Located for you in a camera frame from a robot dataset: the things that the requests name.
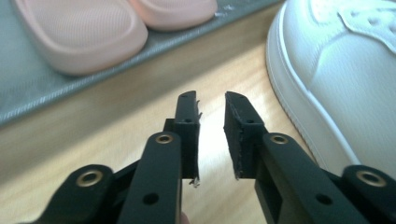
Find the pink slipper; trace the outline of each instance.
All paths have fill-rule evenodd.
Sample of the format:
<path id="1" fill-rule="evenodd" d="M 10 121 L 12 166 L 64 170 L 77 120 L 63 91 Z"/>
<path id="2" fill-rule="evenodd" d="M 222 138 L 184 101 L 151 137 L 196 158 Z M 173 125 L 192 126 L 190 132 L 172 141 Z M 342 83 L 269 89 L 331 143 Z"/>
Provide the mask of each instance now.
<path id="1" fill-rule="evenodd" d="M 148 38 L 124 0 L 15 0 L 47 62 L 70 75 L 97 72 L 131 58 Z"/>
<path id="2" fill-rule="evenodd" d="M 210 20 L 218 9 L 216 0 L 129 0 L 150 28 L 174 31 Z"/>

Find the metal grommet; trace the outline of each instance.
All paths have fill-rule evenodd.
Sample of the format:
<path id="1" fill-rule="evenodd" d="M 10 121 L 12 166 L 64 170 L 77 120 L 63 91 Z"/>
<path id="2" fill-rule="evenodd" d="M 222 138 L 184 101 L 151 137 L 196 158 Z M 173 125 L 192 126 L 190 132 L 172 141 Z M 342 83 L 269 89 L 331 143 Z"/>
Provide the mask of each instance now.
<path id="1" fill-rule="evenodd" d="M 90 170 L 80 175 L 76 183 L 79 187 L 86 188 L 97 184 L 102 178 L 102 172 L 98 170 Z"/>
<path id="2" fill-rule="evenodd" d="M 356 176 L 365 184 L 373 187 L 383 188 L 387 185 L 387 181 L 384 178 L 370 171 L 358 171 Z"/>
<path id="3" fill-rule="evenodd" d="M 161 134 L 155 138 L 155 141 L 159 144 L 168 144 L 173 141 L 173 137 L 170 134 Z"/>
<path id="4" fill-rule="evenodd" d="M 272 135 L 270 139 L 280 145 L 287 144 L 289 142 L 289 140 L 282 135 Z"/>

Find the hole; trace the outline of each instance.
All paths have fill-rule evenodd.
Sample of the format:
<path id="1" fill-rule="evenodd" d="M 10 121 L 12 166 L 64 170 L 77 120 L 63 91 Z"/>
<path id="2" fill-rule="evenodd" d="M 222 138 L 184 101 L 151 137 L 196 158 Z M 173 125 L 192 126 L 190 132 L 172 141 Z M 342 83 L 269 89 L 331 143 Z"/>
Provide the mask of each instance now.
<path id="1" fill-rule="evenodd" d="M 378 18 L 369 18 L 369 23 L 373 26 L 378 25 L 379 24 L 379 19 Z"/>
<path id="2" fill-rule="evenodd" d="M 365 184 L 373 187 L 382 188 L 387 185 L 384 178 L 370 171 L 358 171 L 356 176 Z"/>
<path id="3" fill-rule="evenodd" d="M 169 134 L 162 134 L 158 136 L 155 141 L 160 144 L 168 144 L 173 141 L 173 137 Z"/>
<path id="4" fill-rule="evenodd" d="M 97 174 L 87 174 L 84 177 L 82 177 L 82 181 L 89 182 L 93 181 L 97 177 Z"/>
<path id="5" fill-rule="evenodd" d="M 77 185 L 82 188 L 93 186 L 97 184 L 102 179 L 102 177 L 103 177 L 102 172 L 98 170 L 90 170 L 78 177 Z"/>
<path id="6" fill-rule="evenodd" d="M 287 138 L 281 135 L 272 135 L 270 139 L 277 144 L 287 144 L 289 142 Z"/>
<path id="7" fill-rule="evenodd" d="M 146 194 L 143 197 L 143 203 L 146 205 L 153 205 L 157 203 L 159 200 L 160 200 L 160 196 L 158 196 L 158 194 L 156 193 Z"/>
<path id="8" fill-rule="evenodd" d="M 318 202 L 323 203 L 325 205 L 332 204 L 332 199 L 329 196 L 327 196 L 327 195 L 317 194 L 316 198 L 317 198 Z"/>
<path id="9" fill-rule="evenodd" d="M 393 32 L 394 35 L 396 35 L 396 25 L 390 26 L 390 27 L 389 27 L 389 30 L 390 30 L 391 32 Z"/>
<path id="10" fill-rule="evenodd" d="M 351 12 L 350 12 L 350 16 L 351 16 L 351 17 L 357 17 L 357 16 L 359 16 L 359 12 L 357 12 L 357 11 L 351 11 Z"/>

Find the wooden floor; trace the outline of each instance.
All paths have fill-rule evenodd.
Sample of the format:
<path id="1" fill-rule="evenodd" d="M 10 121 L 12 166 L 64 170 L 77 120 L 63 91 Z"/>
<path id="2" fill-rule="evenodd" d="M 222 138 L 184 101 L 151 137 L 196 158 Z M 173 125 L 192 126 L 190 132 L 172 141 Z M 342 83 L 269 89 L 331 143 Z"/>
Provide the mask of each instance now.
<path id="1" fill-rule="evenodd" d="M 246 95 L 270 132 L 300 135 L 279 105 L 265 68 L 265 42 L 279 6 L 255 13 L 0 129 L 0 223 L 37 218 L 77 168 L 118 171 L 197 91 L 201 118 L 197 189 L 183 182 L 191 223 L 264 223 L 254 181 L 236 181 L 223 132 L 224 93 Z"/>

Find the screw hole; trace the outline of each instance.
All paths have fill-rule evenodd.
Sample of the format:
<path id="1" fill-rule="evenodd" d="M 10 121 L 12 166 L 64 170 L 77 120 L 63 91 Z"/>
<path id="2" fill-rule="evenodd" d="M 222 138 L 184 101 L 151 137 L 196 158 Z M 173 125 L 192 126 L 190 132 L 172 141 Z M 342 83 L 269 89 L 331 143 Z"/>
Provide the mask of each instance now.
<path id="1" fill-rule="evenodd" d="M 325 205 L 332 204 L 332 199 L 329 196 L 327 196 L 327 195 L 317 194 L 316 198 L 317 198 L 318 202 L 323 203 Z"/>
<path id="2" fill-rule="evenodd" d="M 358 171 L 356 176 L 365 184 L 373 187 L 382 188 L 387 185 L 387 182 L 384 178 L 370 171 Z"/>
<path id="3" fill-rule="evenodd" d="M 155 141 L 160 144 L 168 144 L 173 141 L 173 137 L 169 134 L 162 134 L 158 136 Z"/>
<path id="4" fill-rule="evenodd" d="M 284 136 L 281 135 L 273 135 L 271 136 L 271 141 L 273 141 L 274 143 L 277 144 L 287 144 L 289 142 L 289 140 L 287 138 L 285 138 Z"/>
<path id="5" fill-rule="evenodd" d="M 153 205 L 157 203 L 159 200 L 160 200 L 160 196 L 158 196 L 158 194 L 156 193 L 146 194 L 143 197 L 143 203 L 146 205 Z"/>
<path id="6" fill-rule="evenodd" d="M 82 188 L 86 188 L 92 185 L 97 184 L 103 177 L 103 173 L 98 170 L 90 170 L 82 175 L 80 175 L 77 179 L 77 185 Z"/>

